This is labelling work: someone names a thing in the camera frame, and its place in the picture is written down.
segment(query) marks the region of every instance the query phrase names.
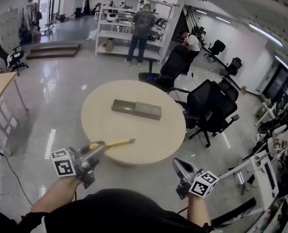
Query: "wooden platform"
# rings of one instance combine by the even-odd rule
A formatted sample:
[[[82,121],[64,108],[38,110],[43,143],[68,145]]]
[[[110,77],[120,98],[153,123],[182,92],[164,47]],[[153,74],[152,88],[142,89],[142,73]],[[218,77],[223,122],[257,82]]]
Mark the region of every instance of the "wooden platform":
[[[45,58],[74,57],[80,48],[80,44],[56,44],[36,46],[26,56],[27,60]]]

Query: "black shirt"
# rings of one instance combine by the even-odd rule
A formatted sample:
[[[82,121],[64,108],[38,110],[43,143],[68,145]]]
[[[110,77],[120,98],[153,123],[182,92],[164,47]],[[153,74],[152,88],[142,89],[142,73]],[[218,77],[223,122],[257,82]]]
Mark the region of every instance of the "black shirt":
[[[209,232],[184,217],[163,210],[150,198],[123,189],[102,190],[51,213],[28,213],[16,224],[0,214],[0,233],[30,233],[44,216],[47,233],[99,232],[104,230],[178,230]]]

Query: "white t-shirt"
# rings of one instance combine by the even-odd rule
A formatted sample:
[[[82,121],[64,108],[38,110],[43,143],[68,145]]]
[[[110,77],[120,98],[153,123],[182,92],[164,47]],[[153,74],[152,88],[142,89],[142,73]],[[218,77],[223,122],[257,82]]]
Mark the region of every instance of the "white t-shirt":
[[[189,44],[190,50],[196,52],[200,51],[199,40],[195,35],[189,34],[187,38],[185,38],[185,41]]]

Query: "yellow handle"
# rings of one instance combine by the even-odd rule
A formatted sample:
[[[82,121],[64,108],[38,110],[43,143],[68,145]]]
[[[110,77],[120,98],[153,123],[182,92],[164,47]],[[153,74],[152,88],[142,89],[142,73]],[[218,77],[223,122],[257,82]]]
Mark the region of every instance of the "yellow handle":
[[[126,144],[132,144],[135,142],[135,139],[129,139],[129,140],[124,140],[124,141],[118,141],[118,142],[111,142],[111,143],[106,143],[108,148],[113,148],[113,147],[117,147],[117,146],[121,146],[121,145],[126,145]],[[93,143],[90,145],[90,149],[94,149],[98,146],[97,143]]]

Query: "ceiling light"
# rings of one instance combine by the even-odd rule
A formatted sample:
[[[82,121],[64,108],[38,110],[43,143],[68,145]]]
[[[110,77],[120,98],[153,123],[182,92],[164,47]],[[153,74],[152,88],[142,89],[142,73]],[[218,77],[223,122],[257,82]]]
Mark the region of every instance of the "ceiling light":
[[[201,11],[201,10],[196,10],[196,11],[198,11],[199,13],[202,13],[202,14],[206,14],[206,15],[207,15],[206,12],[203,12],[203,11]]]
[[[224,22],[227,22],[227,23],[231,23],[230,21],[227,21],[227,20],[225,20],[225,19],[222,19],[222,18],[220,18],[220,17],[218,17],[218,16],[215,16],[217,19],[219,19],[219,20],[222,20],[222,21],[224,21]]]
[[[269,38],[271,41],[274,41],[276,44],[278,44],[280,47],[282,47],[281,41],[279,41],[277,38],[273,37],[271,34],[267,33],[266,31],[260,29],[259,27],[256,27],[255,25],[249,23],[250,27],[252,29],[255,29],[257,32],[261,33],[265,37]]]
[[[275,58],[276,58],[283,66],[285,66],[286,69],[288,70],[288,65],[286,65],[286,63],[285,63],[283,60],[281,60],[277,55],[275,56]]]

